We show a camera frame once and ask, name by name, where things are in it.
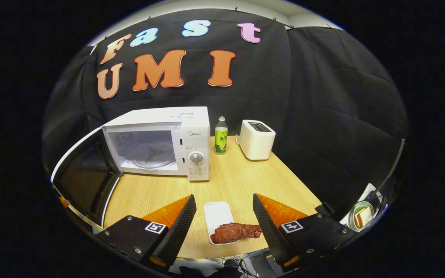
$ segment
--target white microwave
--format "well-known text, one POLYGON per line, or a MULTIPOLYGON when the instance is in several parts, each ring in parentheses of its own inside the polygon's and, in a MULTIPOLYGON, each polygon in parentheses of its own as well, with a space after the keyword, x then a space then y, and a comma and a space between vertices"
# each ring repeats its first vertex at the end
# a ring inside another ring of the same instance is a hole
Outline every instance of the white microwave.
POLYGON ((74 144, 56 164, 51 182, 83 216, 102 227, 122 173, 209 180, 207 107, 130 111, 74 144))

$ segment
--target microwave door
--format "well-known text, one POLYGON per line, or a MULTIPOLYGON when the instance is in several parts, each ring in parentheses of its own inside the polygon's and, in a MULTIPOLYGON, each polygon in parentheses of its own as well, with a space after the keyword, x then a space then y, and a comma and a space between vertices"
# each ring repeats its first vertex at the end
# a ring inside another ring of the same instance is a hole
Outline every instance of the microwave door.
POLYGON ((90 225, 102 229, 109 198, 121 174, 102 128, 97 128, 63 155, 54 168, 51 182, 90 225))

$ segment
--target blue letter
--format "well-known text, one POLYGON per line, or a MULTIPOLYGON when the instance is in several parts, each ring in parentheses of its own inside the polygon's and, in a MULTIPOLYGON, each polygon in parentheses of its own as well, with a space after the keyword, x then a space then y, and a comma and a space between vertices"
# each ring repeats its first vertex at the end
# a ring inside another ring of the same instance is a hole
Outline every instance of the blue letter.
POLYGON ((150 28, 143 32, 138 33, 133 41, 131 41, 130 46, 138 46, 139 44, 148 44, 149 42, 152 42, 154 39, 156 39, 156 34, 158 28, 150 28))
POLYGON ((211 23, 208 20, 192 20, 188 21, 183 25, 183 28, 186 30, 183 30, 182 35, 184 37, 199 37, 201 35, 205 35, 209 29, 207 26, 210 26, 211 23))

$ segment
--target plastic bottle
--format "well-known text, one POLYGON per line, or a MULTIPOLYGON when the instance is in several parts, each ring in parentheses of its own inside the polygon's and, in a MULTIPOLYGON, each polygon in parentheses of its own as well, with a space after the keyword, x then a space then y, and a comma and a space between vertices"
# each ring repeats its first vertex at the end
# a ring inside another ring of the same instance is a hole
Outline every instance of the plastic bottle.
POLYGON ((224 116, 219 117, 219 123, 216 125, 215 137, 214 137, 214 150, 217 154, 226 153, 226 144, 228 140, 228 126, 224 122, 226 118, 224 116))

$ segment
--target toaster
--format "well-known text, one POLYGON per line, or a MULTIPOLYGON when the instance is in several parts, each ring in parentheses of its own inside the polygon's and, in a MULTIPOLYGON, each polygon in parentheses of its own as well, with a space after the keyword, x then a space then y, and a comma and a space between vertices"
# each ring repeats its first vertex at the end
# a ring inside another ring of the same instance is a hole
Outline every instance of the toaster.
POLYGON ((236 143, 249 160, 267 160, 274 144, 274 132, 265 123, 256 120, 243 120, 240 136, 236 143))

